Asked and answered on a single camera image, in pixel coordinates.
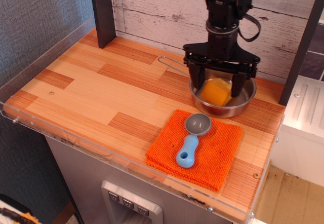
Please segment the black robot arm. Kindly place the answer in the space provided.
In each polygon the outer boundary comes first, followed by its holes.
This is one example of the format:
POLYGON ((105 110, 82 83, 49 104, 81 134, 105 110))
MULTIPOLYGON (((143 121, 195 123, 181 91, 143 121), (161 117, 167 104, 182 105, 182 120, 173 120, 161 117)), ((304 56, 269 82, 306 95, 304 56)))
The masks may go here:
POLYGON ((239 22, 245 18, 257 27, 261 24, 247 14, 253 7, 252 0, 206 0, 206 4, 208 40, 184 45, 184 63, 198 90, 205 82, 206 69, 232 74, 231 96, 237 97, 246 80, 256 76, 260 62, 260 57, 239 46, 237 38, 242 35, 239 22))

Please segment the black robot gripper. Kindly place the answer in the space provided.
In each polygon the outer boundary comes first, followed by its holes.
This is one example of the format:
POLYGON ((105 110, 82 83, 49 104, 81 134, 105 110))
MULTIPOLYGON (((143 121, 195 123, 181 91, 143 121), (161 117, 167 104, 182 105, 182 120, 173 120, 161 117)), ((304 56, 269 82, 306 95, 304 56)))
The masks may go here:
POLYGON ((208 41, 185 44, 184 63, 194 87, 200 90, 205 82, 205 68, 234 74, 232 77, 231 97, 240 95, 246 77, 254 78, 260 57, 242 49, 237 37, 242 36, 240 29, 208 31, 208 41))

